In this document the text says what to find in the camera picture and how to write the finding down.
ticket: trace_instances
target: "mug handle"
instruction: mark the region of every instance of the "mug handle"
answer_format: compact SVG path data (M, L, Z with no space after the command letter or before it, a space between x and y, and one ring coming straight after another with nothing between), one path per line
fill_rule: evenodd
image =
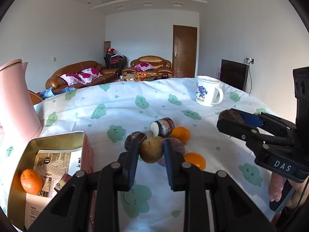
M223 90L220 87L215 87L215 89L217 89L219 91L220 97L219 97L218 102L211 103L212 105L220 104L223 100Z

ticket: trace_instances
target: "pillow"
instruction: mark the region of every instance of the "pillow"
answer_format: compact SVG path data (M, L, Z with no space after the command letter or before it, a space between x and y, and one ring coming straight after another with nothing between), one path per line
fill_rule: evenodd
M102 76L102 74L97 69L95 69L93 67L82 70L80 73L88 73L90 75L93 75L95 78Z
M77 76L79 76L83 84L91 83L96 79L94 75L85 72L78 73Z
M137 70L137 71L145 71L145 70L150 70L150 69L154 69L155 67L153 67L151 64L149 63L141 63L141 64L138 64L138 65L135 65L134 68Z
M82 80L77 74L63 74L60 76L63 80L65 80L68 83L68 86L74 85L74 84L83 84Z

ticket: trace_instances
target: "orange fruit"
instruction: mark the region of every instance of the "orange fruit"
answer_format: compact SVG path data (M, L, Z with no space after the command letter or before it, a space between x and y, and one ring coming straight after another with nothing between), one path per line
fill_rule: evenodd
M23 189L29 194L38 194L42 190L42 179L33 169L25 169L20 176Z
M184 160L197 166L200 170L204 170L206 168L206 160L199 153L187 153L184 156Z
M185 143L191 137L191 132L190 132L189 129L187 129L183 126L179 126L179 127L175 127L172 130L171 136L172 136L172 138L177 138L181 142Z

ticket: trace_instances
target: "coffee table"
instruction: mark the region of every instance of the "coffee table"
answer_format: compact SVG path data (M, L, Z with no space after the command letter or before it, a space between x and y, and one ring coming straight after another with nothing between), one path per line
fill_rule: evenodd
M123 75L123 80L125 82L138 82L137 80L135 80L135 74L126 74L126 75ZM154 80L157 80L159 79L157 76L153 76L153 77L149 77L149 78L146 78L144 79L143 81L154 81ZM120 81L120 78L116 78L113 82L119 82Z

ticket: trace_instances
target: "open box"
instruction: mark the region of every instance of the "open box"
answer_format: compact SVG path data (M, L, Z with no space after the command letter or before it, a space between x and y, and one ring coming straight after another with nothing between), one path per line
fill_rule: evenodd
M7 217L9 221L21 231L25 228L26 192L21 186L20 175L25 169L33 169L36 154L43 150L73 150L82 147L80 169L87 173L93 173L94 154L87 135L83 131L50 135L30 140L20 158L13 176L8 205ZM95 196L92 199L90 216L94 216ZM89 231L93 230L93 219L89 224Z

